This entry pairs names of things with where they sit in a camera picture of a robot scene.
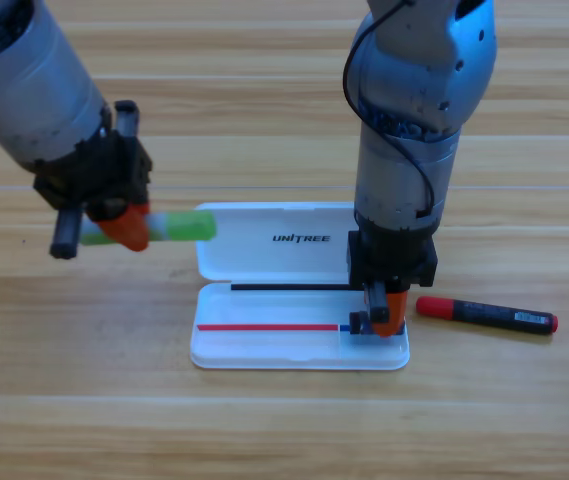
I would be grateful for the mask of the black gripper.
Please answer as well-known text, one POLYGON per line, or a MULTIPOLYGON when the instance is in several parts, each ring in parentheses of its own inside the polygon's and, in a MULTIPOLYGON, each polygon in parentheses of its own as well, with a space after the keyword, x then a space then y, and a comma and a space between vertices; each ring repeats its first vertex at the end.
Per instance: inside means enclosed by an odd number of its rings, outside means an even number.
POLYGON ((131 251, 148 247, 152 161, 138 138, 139 120, 135 102, 117 101, 114 112, 102 111, 100 130, 70 154, 35 162, 33 187, 57 211, 52 257, 77 255, 84 216, 131 251))
POLYGON ((410 287, 433 285, 437 227, 388 230, 358 221, 358 228, 348 233, 348 284, 364 292, 365 308, 349 314, 350 324, 373 325, 382 338, 401 332, 410 287))

